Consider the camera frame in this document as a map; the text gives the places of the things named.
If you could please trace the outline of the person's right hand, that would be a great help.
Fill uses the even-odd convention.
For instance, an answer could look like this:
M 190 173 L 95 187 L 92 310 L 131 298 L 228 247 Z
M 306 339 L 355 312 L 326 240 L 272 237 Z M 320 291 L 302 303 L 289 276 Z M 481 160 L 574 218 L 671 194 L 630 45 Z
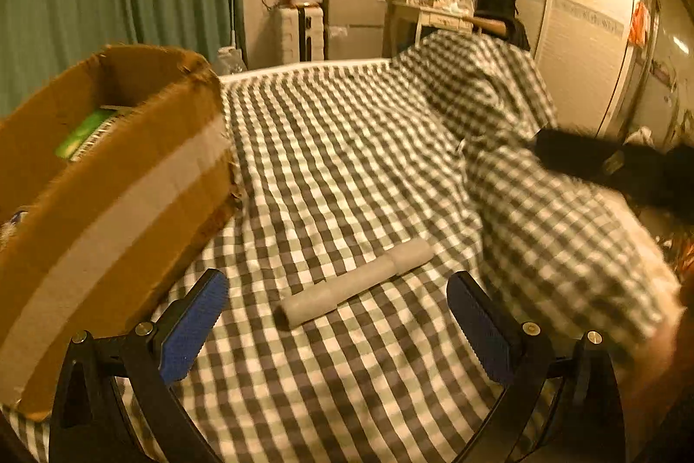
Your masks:
M 693 385 L 693 274 L 682 281 L 678 300 L 675 321 L 660 325 L 619 384 L 627 462 L 636 460 L 668 411 Z

